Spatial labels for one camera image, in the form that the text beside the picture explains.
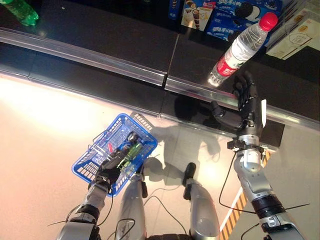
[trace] green bottle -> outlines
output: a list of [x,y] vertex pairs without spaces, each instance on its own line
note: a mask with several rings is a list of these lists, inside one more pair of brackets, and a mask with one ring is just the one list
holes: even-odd
[[0,0],[0,4],[5,6],[16,18],[25,26],[35,26],[39,18],[35,10],[24,0]]

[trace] silver metal arm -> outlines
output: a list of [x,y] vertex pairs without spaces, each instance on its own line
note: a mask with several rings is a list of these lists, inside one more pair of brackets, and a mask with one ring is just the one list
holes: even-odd
[[92,184],[75,217],[64,225],[57,240],[100,240],[97,221],[108,192],[107,187]]
[[242,135],[245,149],[236,152],[234,170],[236,171],[243,192],[251,202],[260,219],[262,230],[268,235],[265,240],[306,240],[295,221],[284,209],[270,186],[264,169],[261,167],[259,138],[255,135]]

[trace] black joint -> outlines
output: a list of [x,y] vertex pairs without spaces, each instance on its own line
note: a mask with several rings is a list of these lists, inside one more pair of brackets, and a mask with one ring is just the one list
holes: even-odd
[[191,200],[191,187],[192,187],[191,184],[188,184],[187,186],[185,186],[184,193],[183,193],[183,198],[185,200]]
[[93,216],[95,219],[99,218],[100,215],[100,211],[98,208],[96,208],[95,206],[86,204],[86,205],[82,205],[77,211],[77,214],[80,213],[85,213],[85,214],[90,214],[91,216]]
[[275,195],[263,196],[253,200],[251,203],[259,219],[286,212]]
[[100,229],[98,226],[94,226],[91,231],[89,240],[101,240],[100,235],[99,235],[99,230]]
[[270,237],[269,235],[267,235],[267,236],[265,236],[265,237],[263,238],[263,240],[272,240],[272,239],[271,239],[271,237]]
[[215,117],[223,117],[226,113],[216,101],[211,102],[212,113]]
[[148,189],[147,189],[146,182],[142,181],[141,187],[142,187],[142,197],[145,199],[146,197],[148,197]]
[[232,141],[227,142],[227,148],[232,150],[235,148],[239,148],[239,149],[246,149],[246,142],[245,141],[241,141],[238,139],[234,139]]

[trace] red bottle cap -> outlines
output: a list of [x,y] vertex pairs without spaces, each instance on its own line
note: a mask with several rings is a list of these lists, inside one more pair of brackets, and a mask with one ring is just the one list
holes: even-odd
[[259,21],[259,26],[263,31],[269,32],[277,25],[278,17],[272,12],[267,12]]

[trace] robot leg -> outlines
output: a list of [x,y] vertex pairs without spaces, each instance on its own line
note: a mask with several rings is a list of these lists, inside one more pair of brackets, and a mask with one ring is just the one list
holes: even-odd
[[144,203],[146,187],[142,175],[135,175],[121,200],[115,239],[144,240],[147,236]]
[[185,172],[183,197],[191,201],[190,234],[195,240],[219,240],[220,225],[214,201],[209,192]]

